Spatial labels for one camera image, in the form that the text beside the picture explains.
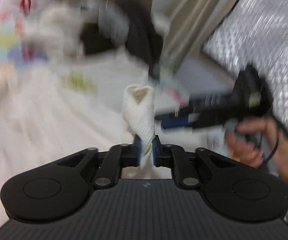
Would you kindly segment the person's right hand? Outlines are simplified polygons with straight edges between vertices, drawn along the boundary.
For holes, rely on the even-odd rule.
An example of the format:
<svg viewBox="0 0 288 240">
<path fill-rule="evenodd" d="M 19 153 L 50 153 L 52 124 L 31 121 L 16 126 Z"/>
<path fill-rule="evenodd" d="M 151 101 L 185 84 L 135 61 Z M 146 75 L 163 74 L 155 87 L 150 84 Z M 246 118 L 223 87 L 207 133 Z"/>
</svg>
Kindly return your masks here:
<svg viewBox="0 0 288 240">
<path fill-rule="evenodd" d="M 270 159 L 281 179 L 288 183 L 288 135 L 272 117 L 252 118 L 240 122 L 236 132 L 224 135 L 233 157 L 254 168 L 262 166 L 265 152 L 276 151 Z"/>
</svg>

